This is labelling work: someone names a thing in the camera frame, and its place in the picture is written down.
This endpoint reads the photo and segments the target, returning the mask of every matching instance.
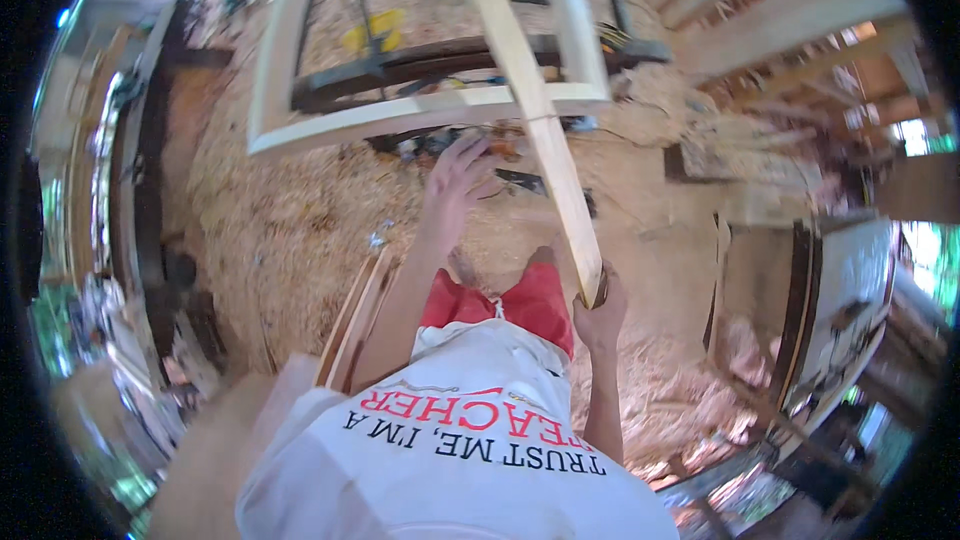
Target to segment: white t-shirt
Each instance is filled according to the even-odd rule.
[[[570,426],[569,358],[503,319],[421,329],[402,371],[301,397],[241,489],[244,538],[678,538]]]

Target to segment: red shorts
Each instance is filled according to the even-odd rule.
[[[520,281],[501,297],[504,318],[539,336],[573,359],[573,326],[557,267],[533,262]],[[452,321],[479,323],[497,316],[497,307],[479,290],[450,279],[446,269],[437,271],[430,296],[423,308],[420,327],[443,328]]]

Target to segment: sawdust-covered floor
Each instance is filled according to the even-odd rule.
[[[164,228],[185,231],[183,242],[198,258],[200,284],[215,296],[234,363],[261,372],[269,371],[265,343],[278,366],[293,351],[322,350],[370,254],[369,235],[391,220],[383,236],[399,254],[409,246],[426,179],[415,163],[378,155],[359,138],[272,162],[247,156],[247,113],[269,1],[204,32],[208,46],[236,54],[224,71],[177,75],[163,160]],[[354,1],[314,0],[304,72],[354,58],[340,43],[359,23]],[[373,12],[405,10],[403,46],[482,33],[464,0],[369,1]],[[669,40],[643,0],[626,1],[638,36]],[[591,2],[597,21],[613,20],[608,0]],[[551,30],[548,7],[514,8],[528,32]],[[633,102],[601,116],[601,130],[568,138],[582,186],[593,188],[601,251],[630,293],[619,365],[625,453],[630,470],[652,479],[677,453],[696,462],[717,448],[704,442],[716,432],[736,437],[749,416],[732,391],[697,365],[716,278],[713,213],[726,188],[671,183],[664,171],[662,147],[717,115],[690,108],[691,98],[709,100],[690,90],[673,66],[641,66],[632,77]],[[535,171],[529,158],[513,163],[523,168]],[[485,290],[503,292],[519,279],[530,253],[558,233],[547,198],[502,192],[470,215],[462,253]],[[572,300],[569,256],[560,269]],[[726,318],[721,334],[739,347],[754,342],[743,317]],[[579,343],[571,382],[573,424],[581,428],[590,364]]]

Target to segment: drawstring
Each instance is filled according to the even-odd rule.
[[[496,310],[494,316],[497,319],[506,319],[506,315],[503,314],[503,300],[497,296],[493,299],[493,308]]]

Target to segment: workshop floor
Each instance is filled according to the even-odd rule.
[[[221,72],[177,75],[163,158],[164,229],[184,232],[198,258],[199,283],[216,301],[222,335],[235,366],[269,372],[264,346],[278,366],[293,351],[319,353],[363,259],[369,235],[382,232],[403,254],[418,221],[426,172],[415,163],[376,154],[362,140],[277,161],[246,155],[247,112],[258,41],[270,0],[234,16],[208,35],[210,46],[236,50]],[[403,8],[403,46],[482,33],[464,0],[369,0],[373,12]],[[591,0],[597,21],[612,21],[607,0]],[[354,58],[341,35],[359,23],[354,0],[314,0],[303,70],[314,72]],[[627,0],[640,37],[669,40],[643,0]],[[210,0],[219,6],[218,0]],[[519,5],[530,32],[551,29],[549,9]],[[570,134],[582,186],[593,188],[601,251],[630,293],[620,336],[620,393],[625,454],[631,471],[661,477],[664,461],[683,453],[690,469],[726,450],[716,432],[737,438],[749,416],[698,362],[716,278],[714,211],[725,186],[666,180],[662,147],[718,115],[673,66],[642,66],[633,74],[633,102],[601,117],[601,128]],[[751,126],[744,118],[744,126]],[[512,163],[534,171],[525,158]],[[559,226],[548,199],[526,190],[483,201],[469,218],[462,253],[484,290],[503,292],[519,278],[540,245],[555,242]],[[563,255],[568,299],[575,276]],[[755,366],[749,313],[728,313],[721,339],[744,364]],[[776,331],[764,330],[764,342]],[[578,343],[572,366],[575,428],[583,426],[590,365]]]

